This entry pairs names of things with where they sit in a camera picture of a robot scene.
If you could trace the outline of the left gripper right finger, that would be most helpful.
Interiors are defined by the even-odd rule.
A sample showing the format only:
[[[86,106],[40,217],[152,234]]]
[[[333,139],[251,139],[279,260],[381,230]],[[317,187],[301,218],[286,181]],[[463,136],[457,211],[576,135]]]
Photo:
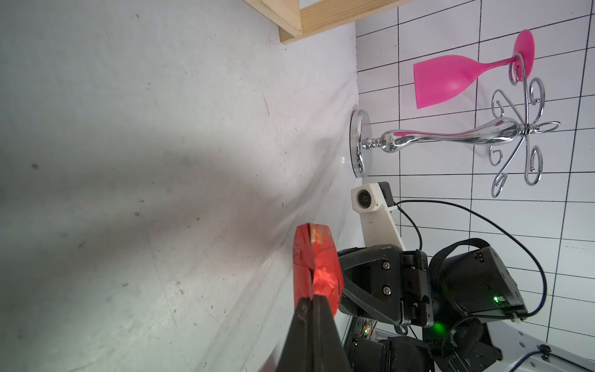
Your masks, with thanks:
[[[351,371],[326,297],[314,296],[312,315],[314,371]]]

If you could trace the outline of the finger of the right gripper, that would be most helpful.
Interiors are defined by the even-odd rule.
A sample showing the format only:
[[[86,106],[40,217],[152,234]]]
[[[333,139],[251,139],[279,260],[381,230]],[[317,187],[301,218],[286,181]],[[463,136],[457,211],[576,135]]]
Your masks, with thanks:
[[[392,325],[402,324],[401,248],[377,245],[341,250],[339,263],[344,281],[339,304],[342,313]]]

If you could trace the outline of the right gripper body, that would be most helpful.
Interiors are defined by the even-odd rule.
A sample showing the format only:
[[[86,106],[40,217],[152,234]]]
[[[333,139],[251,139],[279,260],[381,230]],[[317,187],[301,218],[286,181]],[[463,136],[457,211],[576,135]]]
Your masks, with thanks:
[[[434,325],[428,258],[420,250],[405,251],[401,269],[401,308],[404,326]]]

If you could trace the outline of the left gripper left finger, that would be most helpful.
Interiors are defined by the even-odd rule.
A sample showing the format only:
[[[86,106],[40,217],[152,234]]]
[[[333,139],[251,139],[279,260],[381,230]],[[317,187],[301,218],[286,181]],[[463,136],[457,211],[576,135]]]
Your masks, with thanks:
[[[294,312],[276,371],[307,372],[315,370],[312,342],[312,300],[300,299]]]

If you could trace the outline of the red tea bag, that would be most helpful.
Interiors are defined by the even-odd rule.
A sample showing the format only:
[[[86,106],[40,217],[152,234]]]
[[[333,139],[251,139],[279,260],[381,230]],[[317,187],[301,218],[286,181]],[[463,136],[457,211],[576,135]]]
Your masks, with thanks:
[[[294,302],[315,295],[327,298],[333,316],[339,310],[344,279],[338,251],[328,226],[297,227],[293,248]]]

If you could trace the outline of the wooden two-tier shelf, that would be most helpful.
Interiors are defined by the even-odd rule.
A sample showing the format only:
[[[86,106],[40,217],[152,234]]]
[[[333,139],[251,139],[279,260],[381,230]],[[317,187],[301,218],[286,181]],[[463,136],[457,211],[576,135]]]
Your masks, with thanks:
[[[298,0],[245,0],[251,8],[279,27],[283,45],[313,37],[330,29],[355,23],[406,0],[322,0],[305,8]]]

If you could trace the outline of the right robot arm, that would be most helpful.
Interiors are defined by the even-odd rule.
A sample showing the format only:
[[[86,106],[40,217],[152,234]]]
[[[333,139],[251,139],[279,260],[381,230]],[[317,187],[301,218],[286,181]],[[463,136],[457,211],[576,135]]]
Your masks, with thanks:
[[[513,327],[529,311],[485,240],[434,257],[394,245],[339,253],[354,371],[592,371],[593,361]]]

